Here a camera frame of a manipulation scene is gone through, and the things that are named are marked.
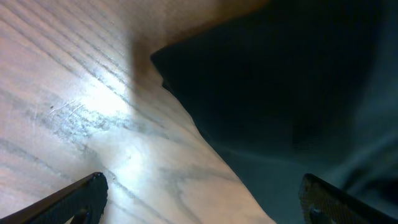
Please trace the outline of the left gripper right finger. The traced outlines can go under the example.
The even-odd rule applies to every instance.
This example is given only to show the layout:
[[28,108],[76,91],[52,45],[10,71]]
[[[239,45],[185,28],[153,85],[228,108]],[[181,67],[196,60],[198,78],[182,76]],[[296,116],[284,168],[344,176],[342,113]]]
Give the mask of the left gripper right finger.
[[298,197],[306,224],[397,224],[397,219],[366,205],[313,174],[303,176]]

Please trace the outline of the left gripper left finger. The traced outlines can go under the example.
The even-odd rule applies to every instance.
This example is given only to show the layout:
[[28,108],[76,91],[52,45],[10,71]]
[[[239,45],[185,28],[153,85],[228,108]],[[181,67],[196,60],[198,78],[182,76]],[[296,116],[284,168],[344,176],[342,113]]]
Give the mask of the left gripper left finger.
[[1,224],[98,224],[108,197],[108,183],[94,172],[48,197],[1,219]]

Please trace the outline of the black t-shirt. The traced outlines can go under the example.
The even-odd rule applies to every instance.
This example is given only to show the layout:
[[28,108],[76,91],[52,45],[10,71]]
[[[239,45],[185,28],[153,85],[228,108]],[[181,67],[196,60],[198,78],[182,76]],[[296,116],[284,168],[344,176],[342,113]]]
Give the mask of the black t-shirt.
[[397,216],[397,1],[271,1],[151,55],[277,223],[314,174]]

